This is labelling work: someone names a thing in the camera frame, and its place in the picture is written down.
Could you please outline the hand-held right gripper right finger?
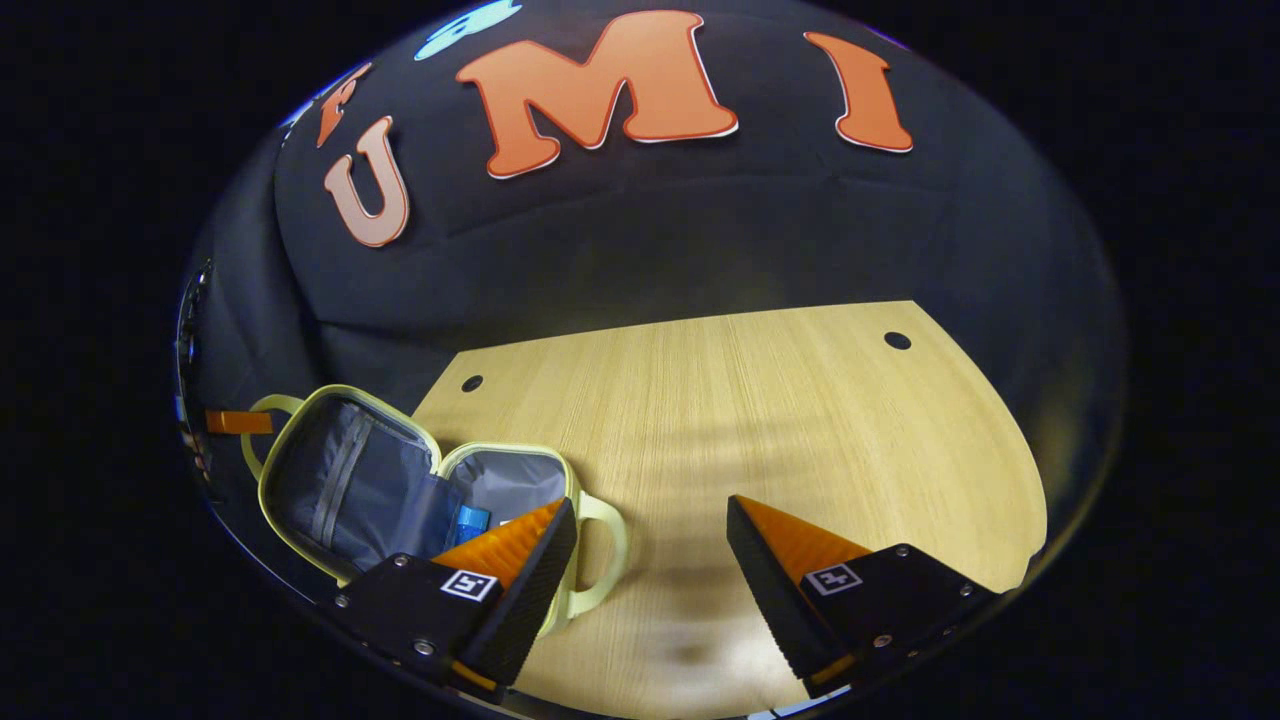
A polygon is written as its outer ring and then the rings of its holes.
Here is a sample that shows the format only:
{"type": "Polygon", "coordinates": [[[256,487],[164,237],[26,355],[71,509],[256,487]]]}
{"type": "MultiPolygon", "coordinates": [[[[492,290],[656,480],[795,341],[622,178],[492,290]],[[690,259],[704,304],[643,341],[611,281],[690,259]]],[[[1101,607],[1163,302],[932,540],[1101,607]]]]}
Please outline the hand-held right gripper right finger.
{"type": "Polygon", "coordinates": [[[742,495],[726,536],[805,691],[870,691],[959,637],[997,593],[909,543],[869,550],[742,495]]]}

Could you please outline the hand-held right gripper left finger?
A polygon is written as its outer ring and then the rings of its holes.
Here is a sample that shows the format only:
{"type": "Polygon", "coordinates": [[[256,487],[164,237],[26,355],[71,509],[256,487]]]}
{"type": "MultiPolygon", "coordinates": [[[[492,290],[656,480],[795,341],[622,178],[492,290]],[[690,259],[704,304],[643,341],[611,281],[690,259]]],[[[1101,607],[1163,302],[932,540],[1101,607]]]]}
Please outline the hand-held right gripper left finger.
{"type": "Polygon", "coordinates": [[[573,502],[558,498],[433,559],[397,553],[339,588],[333,626],[417,680],[499,703],[577,537],[573,502]]]}

